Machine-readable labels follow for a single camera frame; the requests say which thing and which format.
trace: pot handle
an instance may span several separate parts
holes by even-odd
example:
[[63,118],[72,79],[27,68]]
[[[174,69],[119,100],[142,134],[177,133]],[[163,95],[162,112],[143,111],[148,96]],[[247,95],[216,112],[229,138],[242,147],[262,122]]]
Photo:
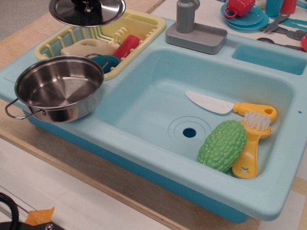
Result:
[[106,65],[109,63],[109,61],[107,60],[107,58],[106,58],[105,56],[103,56],[103,55],[100,55],[100,54],[88,54],[88,55],[86,55],[85,57],[88,58],[89,56],[92,56],[92,55],[94,55],[94,56],[100,56],[100,57],[102,57],[102,58],[104,58],[104,59],[106,60],[105,65],[104,65],[103,67],[101,67],[102,69],[103,69],[104,67],[106,67]]
[[37,113],[40,113],[40,112],[44,112],[44,113],[45,113],[44,110],[38,110],[38,111],[36,111],[36,112],[34,112],[34,113],[31,113],[31,114],[29,114],[29,115],[27,115],[27,116],[22,116],[22,117],[13,116],[12,114],[9,113],[8,108],[9,108],[9,106],[11,106],[12,104],[14,104],[16,101],[18,101],[18,98],[16,98],[14,101],[12,101],[12,102],[9,103],[7,106],[5,106],[5,113],[6,113],[9,117],[11,117],[11,118],[15,118],[15,119],[18,119],[18,120],[23,120],[23,119],[25,119],[25,118],[28,118],[28,117],[33,116],[33,115],[35,115],[35,114],[37,114]]

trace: light blue sink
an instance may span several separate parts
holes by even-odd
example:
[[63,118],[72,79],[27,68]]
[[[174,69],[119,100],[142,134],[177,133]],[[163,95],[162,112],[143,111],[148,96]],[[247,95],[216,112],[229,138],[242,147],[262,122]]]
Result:
[[[15,99],[13,83],[31,62],[32,50],[0,73],[2,99]],[[207,55],[169,45],[162,33],[103,83],[93,113],[65,124],[30,121],[230,221],[273,220],[306,146],[306,64],[306,53],[231,34],[218,54]],[[185,91],[277,109],[273,134],[259,142],[258,177],[238,179],[196,161],[219,123],[242,116],[208,112]]]

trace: metal lid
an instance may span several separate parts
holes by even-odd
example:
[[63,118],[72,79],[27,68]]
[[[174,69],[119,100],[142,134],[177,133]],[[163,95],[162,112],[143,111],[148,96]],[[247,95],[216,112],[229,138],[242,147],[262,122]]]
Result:
[[111,23],[125,11],[124,0],[51,0],[51,15],[68,25],[94,27]]

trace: toy knife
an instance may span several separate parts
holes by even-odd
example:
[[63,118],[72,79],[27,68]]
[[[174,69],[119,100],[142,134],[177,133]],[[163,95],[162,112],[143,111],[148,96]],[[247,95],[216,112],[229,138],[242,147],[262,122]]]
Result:
[[187,98],[196,105],[217,114],[227,114],[233,110],[234,112],[244,116],[246,112],[248,113],[252,111],[267,115],[271,119],[271,123],[273,123],[277,118],[277,110],[269,105],[239,102],[231,103],[192,91],[186,91],[185,94]]

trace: yellow dish rack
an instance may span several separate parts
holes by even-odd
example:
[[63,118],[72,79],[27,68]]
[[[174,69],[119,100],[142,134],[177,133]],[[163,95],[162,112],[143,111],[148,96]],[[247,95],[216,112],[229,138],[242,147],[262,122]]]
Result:
[[83,39],[93,38],[109,44],[122,44],[128,35],[137,36],[141,40],[139,46],[105,74],[106,81],[117,76],[165,27],[166,22],[161,17],[126,9],[119,19],[107,25],[90,28],[65,26],[38,44],[34,53],[37,60],[43,60],[60,56],[62,48]]

